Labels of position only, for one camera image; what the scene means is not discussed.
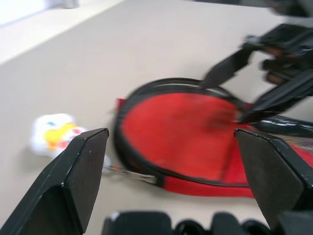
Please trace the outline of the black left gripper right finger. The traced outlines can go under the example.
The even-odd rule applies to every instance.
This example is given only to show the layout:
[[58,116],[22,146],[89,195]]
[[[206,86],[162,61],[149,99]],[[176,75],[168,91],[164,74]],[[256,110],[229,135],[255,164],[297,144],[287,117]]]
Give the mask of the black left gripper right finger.
[[271,229],[313,229],[313,149],[237,129],[246,178]]

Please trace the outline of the red and black pouch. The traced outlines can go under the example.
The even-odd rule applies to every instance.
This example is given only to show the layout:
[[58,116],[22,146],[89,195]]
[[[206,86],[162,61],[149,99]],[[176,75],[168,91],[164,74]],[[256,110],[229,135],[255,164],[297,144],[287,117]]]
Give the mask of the red and black pouch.
[[157,182],[153,185],[175,193],[193,196],[252,197],[246,180],[238,143],[234,136],[222,176],[217,181],[183,176],[158,167],[145,160],[128,143],[121,130],[121,124],[126,114],[140,102],[162,94],[200,94],[226,100],[237,107],[234,131],[238,128],[243,128],[269,133],[303,150],[313,149],[313,122],[284,116],[272,116],[258,123],[240,125],[236,122],[236,118],[238,113],[247,106],[245,102],[222,87],[200,90],[198,84],[198,80],[191,78],[160,79],[137,88],[126,99],[118,100],[117,115],[114,121],[113,144],[120,162],[127,170],[155,176]]

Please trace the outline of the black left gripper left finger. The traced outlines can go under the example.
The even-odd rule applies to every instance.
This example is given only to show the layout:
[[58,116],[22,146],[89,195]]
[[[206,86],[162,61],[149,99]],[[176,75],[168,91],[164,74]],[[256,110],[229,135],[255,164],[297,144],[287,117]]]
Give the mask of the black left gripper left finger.
[[83,235],[101,182],[109,131],[76,136],[49,163],[0,229],[0,235]]

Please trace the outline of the red table tennis paddle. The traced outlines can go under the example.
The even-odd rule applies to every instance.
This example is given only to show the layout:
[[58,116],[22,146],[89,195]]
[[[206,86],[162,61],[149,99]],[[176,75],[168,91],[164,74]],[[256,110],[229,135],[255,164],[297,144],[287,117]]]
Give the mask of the red table tennis paddle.
[[162,94],[135,105],[121,130],[145,160],[192,178],[220,180],[237,107],[200,94]]

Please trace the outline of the white yellow plush keychain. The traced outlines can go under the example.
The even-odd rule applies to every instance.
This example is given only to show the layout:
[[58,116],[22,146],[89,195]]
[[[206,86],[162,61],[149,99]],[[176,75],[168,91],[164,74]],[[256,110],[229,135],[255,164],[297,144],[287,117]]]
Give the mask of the white yellow plush keychain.
[[[55,160],[80,134],[90,132],[76,124],[75,119],[67,114],[44,115],[35,119],[31,134],[31,149],[39,156],[46,156]],[[129,175],[130,178],[155,184],[155,176],[135,173],[129,170],[113,168],[111,160],[104,154],[102,172],[113,170]]]

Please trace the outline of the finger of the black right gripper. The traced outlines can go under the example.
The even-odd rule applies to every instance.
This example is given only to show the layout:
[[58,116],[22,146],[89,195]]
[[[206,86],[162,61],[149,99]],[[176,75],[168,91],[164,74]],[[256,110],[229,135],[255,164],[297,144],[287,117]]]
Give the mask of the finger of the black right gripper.
[[205,75],[200,83],[200,88],[215,88],[235,76],[235,73],[248,64],[249,58],[253,53],[252,48],[242,48],[223,59]]
[[255,123],[285,112],[313,95],[313,70],[306,70],[292,80],[264,93],[239,118],[239,123]]

